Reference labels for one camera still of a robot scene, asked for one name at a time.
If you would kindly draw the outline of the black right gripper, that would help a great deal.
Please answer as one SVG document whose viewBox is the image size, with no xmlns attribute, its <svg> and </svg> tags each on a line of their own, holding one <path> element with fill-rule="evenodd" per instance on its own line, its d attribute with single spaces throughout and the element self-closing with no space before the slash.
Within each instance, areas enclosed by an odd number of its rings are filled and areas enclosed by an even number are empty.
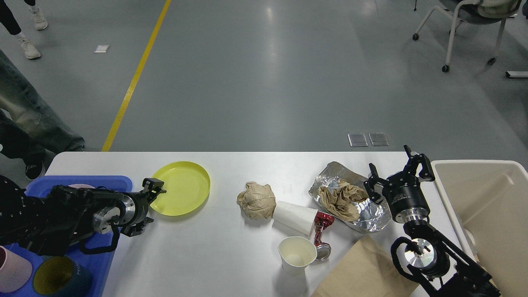
<svg viewBox="0 0 528 297">
<path fill-rule="evenodd" d="M 383 201 L 375 186 L 383 186 L 382 194 L 388 203 L 392 219 L 400 224 L 428 218 L 430 208 L 420 182 L 436 180 L 430 159 L 424 153 L 412 151 L 409 145 L 403 147 L 408 156 L 403 172 L 389 176 L 385 184 L 385 180 L 379 177 L 376 166 L 369 163 L 371 175 L 363 183 L 370 201 L 375 204 L 381 204 Z"/>
</svg>

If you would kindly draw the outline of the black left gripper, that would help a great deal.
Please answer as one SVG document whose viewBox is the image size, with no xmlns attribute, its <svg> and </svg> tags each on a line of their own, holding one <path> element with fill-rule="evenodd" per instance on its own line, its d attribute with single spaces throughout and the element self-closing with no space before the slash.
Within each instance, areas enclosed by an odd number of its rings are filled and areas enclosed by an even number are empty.
<svg viewBox="0 0 528 297">
<path fill-rule="evenodd" d="M 143 179 L 143 190 L 140 192 L 122 193 L 121 225 L 122 234 L 128 237 L 141 235 L 152 218 L 146 218 L 149 205 L 167 191 L 163 188 L 164 181 L 157 178 Z"/>
</svg>

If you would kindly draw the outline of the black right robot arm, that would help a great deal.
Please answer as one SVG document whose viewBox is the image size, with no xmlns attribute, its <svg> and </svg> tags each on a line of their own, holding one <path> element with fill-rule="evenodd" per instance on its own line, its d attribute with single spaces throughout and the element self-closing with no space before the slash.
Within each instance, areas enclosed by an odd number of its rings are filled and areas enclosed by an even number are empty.
<svg viewBox="0 0 528 297">
<path fill-rule="evenodd" d="M 387 202 L 392 219 L 407 235 L 391 245 L 396 270 L 430 297 L 499 297 L 491 275 L 429 223 L 421 182 L 435 180 L 431 162 L 407 145 L 404 150 L 408 161 L 402 171 L 382 178 L 370 164 L 371 175 L 363 184 L 372 202 Z"/>
</svg>

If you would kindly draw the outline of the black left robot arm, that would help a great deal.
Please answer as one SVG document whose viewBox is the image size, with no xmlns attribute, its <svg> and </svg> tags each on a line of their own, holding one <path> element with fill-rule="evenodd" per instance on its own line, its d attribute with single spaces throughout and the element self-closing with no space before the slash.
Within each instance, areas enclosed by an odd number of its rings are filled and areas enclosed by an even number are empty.
<svg viewBox="0 0 528 297">
<path fill-rule="evenodd" d="M 1 245 L 18 244 L 40 256 L 63 256 L 73 244 L 85 255 L 113 252 L 121 235 L 138 236 L 153 222 L 147 213 L 163 186 L 153 177 L 139 192 L 56 185 L 38 198 L 2 176 Z"/>
</svg>

